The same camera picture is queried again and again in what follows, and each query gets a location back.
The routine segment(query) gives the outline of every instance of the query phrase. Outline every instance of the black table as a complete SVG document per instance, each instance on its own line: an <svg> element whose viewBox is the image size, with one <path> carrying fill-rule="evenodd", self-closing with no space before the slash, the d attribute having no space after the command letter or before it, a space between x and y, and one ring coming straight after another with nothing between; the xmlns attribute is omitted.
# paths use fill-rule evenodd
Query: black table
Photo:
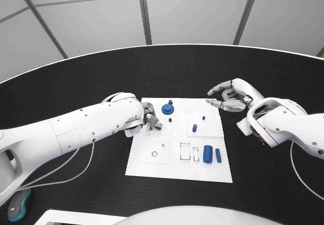
<svg viewBox="0 0 324 225"><path fill-rule="evenodd" d="M138 99L207 98L209 89L233 78L246 80L265 97L288 98L310 114L320 113L323 71L321 59L236 46L157 45L99 52L0 84L0 129L94 105L121 91ZM132 138L118 132L96 143L92 163L78 179L33 189L30 213L17 224L32 225L49 209L128 217L174 205L235 209L282 224L324 224L324 201L292 170L291 143L271 149L253 136L245 137L236 127L245 116L246 112L220 111L233 184L125 176ZM83 170L89 154L86 146L42 183L72 178ZM52 171L71 155L47 162L27 180ZM294 161L305 183L324 196L324 161L299 147L294 147ZM7 224L7 206L0 208L0 224Z"/></svg>

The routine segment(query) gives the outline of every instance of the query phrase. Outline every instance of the white board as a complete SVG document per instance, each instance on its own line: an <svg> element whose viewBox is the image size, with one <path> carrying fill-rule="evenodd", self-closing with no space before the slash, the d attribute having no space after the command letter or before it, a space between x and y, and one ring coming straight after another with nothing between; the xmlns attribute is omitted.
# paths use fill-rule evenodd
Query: white board
<svg viewBox="0 0 324 225"><path fill-rule="evenodd" d="M164 115L161 107L168 100L173 100L174 112ZM199 98L143 98L141 102L154 105L163 128L150 131L144 126L134 136L125 175L232 183L217 108ZM204 145L213 147L210 164L203 162ZM220 150L220 163L216 148Z"/></svg>

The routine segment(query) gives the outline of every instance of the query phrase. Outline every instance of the wiring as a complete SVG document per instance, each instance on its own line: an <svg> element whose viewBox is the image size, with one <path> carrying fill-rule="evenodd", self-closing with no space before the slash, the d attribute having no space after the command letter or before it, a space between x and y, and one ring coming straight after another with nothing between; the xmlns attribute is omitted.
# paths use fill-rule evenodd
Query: wiring
<svg viewBox="0 0 324 225"><path fill-rule="evenodd" d="M101 103L107 102L114 96L117 96L118 94L122 94L122 93L124 92L118 92L118 93L109 95L102 100ZM91 151L91 157L89 157L89 162L88 162L86 168L83 169L83 171L73 178L71 178L69 180L65 180L65 181L59 181L59 182L53 182L53 183L46 183L46 184L39 184L39 185L29 186L33 183L36 183L37 181L40 181L45 177L47 177L53 172L56 172L65 166L65 164L71 161L71 159L75 157L76 153L79 152L79 149L81 148L76 149L76 151L75 151L73 155L71 156L71 158L66 160L66 162L55 170L52 170L45 176L42 176L40 178L37 178L36 180L33 180L32 182L29 182L23 186L20 186L16 191L22 191L24 189L36 188L36 187L46 186L46 185L52 185L52 184L62 184L62 183L66 183L66 182L72 181L86 171L86 169L89 167L89 163L91 163L91 159L92 159L92 155L94 155L95 143L92 143L92 151Z"/></svg>
<svg viewBox="0 0 324 225"><path fill-rule="evenodd" d="M291 165L292 165L292 168L294 168L294 171L295 171L295 175L301 181L301 183L304 184L304 186L307 187L307 189L311 191L311 193L321 199L324 200L324 198L311 190L311 188L307 186L305 182L302 181L298 173L297 173L297 170L295 170L295 164L294 164L294 160L292 160L292 146L294 146L294 142L291 143Z"/></svg>

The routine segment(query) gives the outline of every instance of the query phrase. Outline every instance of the gray wall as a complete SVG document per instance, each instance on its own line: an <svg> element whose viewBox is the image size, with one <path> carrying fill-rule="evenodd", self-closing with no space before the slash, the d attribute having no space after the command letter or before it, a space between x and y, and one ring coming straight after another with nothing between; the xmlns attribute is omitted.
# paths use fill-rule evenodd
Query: gray wall
<svg viewBox="0 0 324 225"><path fill-rule="evenodd" d="M323 0L0 0L0 82L96 51L248 45L323 56Z"/></svg>

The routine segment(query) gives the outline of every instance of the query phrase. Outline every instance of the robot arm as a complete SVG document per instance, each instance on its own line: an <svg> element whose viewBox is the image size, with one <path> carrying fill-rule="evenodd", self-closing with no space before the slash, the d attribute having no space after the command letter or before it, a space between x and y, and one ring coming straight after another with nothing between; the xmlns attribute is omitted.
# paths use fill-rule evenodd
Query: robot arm
<svg viewBox="0 0 324 225"><path fill-rule="evenodd" d="M131 93L122 93L111 102L0 130L0 205L43 163L121 130L127 137L134 136L147 123L157 128L163 126L153 105L141 103ZM14 156L11 161L6 150Z"/></svg>
<svg viewBox="0 0 324 225"><path fill-rule="evenodd" d="M207 99L206 102L230 112L240 112L248 106L248 116L238 122L245 135L253 134L271 147L292 140L308 154L324 159L324 114L307 115L291 100L263 98L242 79L220 83L207 94L219 90L225 90L225 101Z"/></svg>

